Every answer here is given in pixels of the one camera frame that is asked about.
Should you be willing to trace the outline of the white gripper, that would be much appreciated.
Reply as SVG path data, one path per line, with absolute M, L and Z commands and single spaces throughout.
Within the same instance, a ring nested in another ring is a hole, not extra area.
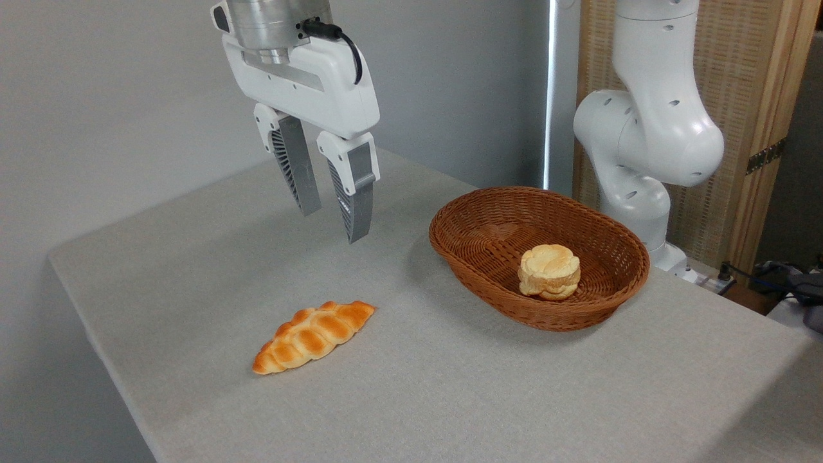
M 264 148 L 275 156 L 301 213 L 321 208 L 303 120 L 325 130 L 318 149 L 327 158 L 348 242 L 363 238 L 380 179 L 374 138 L 367 132 L 380 113 L 366 61 L 355 84 L 356 65 L 344 42 L 311 39 L 291 50 L 288 64 L 264 64 L 228 34 L 222 44 L 239 88 L 259 102 L 253 114 Z

